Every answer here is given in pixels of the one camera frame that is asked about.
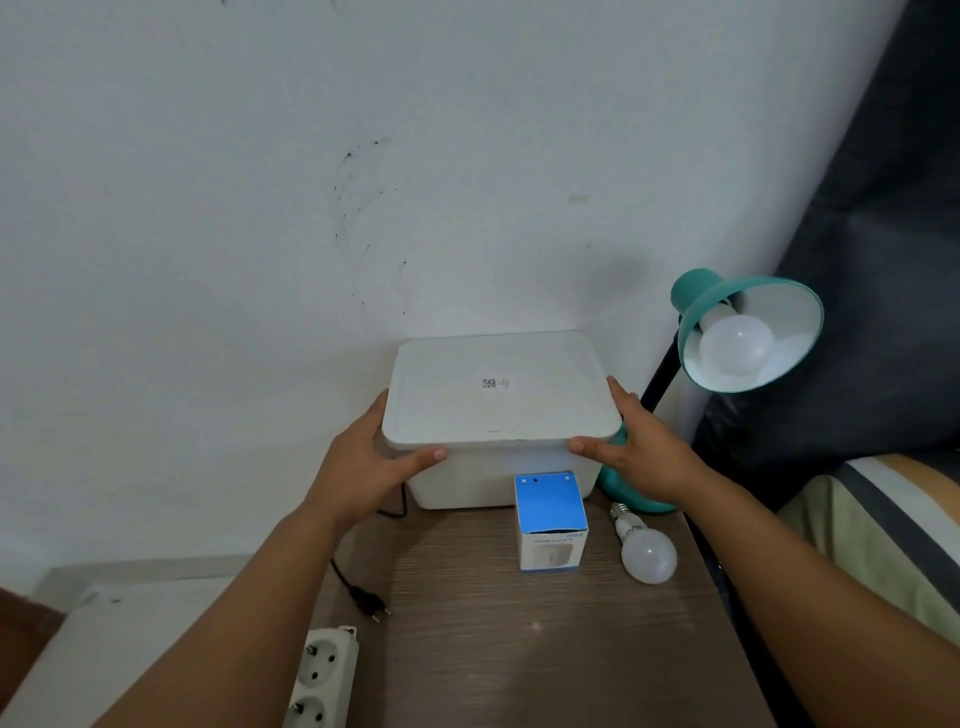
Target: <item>orange stripe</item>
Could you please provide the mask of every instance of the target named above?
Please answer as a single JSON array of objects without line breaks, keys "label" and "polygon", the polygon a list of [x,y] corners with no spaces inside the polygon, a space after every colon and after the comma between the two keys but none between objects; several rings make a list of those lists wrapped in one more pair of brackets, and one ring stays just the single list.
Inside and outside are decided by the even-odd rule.
[{"label": "orange stripe", "polygon": [[891,470],[897,471],[924,493],[933,498],[941,510],[960,525],[960,485],[940,471],[898,453],[876,458]]}]

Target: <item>wood grain tabletop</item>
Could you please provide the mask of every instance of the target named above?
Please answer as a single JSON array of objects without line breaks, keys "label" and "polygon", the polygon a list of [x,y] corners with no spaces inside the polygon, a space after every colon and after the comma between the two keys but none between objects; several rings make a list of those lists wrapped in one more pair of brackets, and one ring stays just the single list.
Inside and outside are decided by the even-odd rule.
[{"label": "wood grain tabletop", "polygon": [[348,534],[338,565],[394,612],[366,621],[327,574],[313,626],[359,628],[348,726],[773,726],[684,517],[645,519],[679,556],[646,586],[620,564],[607,500],[585,506],[576,571],[520,573],[512,508],[411,502]]}]

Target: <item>teal desk lamp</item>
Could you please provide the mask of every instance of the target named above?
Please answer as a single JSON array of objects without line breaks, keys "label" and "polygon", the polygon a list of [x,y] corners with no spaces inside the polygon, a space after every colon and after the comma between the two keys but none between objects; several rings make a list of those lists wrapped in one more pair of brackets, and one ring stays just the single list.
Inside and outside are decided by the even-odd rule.
[{"label": "teal desk lamp", "polygon": [[[817,294],[790,279],[724,280],[709,268],[694,268],[674,282],[670,302],[680,313],[680,328],[640,397],[648,412],[681,368],[710,392],[748,392],[769,384],[803,361],[824,324]],[[624,425],[612,442],[626,440]],[[601,469],[597,485],[635,511],[676,510],[641,496],[611,468]]]}]

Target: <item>forearm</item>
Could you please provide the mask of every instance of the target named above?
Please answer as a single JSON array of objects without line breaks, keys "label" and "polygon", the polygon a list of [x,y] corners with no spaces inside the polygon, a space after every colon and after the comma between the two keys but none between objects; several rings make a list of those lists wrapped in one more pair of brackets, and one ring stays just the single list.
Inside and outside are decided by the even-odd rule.
[{"label": "forearm", "polygon": [[955,725],[960,650],[889,605],[716,473],[680,505],[819,725]]},{"label": "forearm", "polygon": [[224,593],[95,728],[273,728],[337,535],[301,507],[281,521]]}]

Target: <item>power outlet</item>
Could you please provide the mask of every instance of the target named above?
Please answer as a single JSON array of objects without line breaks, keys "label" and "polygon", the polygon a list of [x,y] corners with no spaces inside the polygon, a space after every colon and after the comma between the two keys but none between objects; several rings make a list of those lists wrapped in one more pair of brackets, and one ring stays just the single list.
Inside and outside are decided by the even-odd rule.
[{"label": "power outlet", "polygon": [[359,649],[356,627],[307,632],[284,728],[344,728]]}]

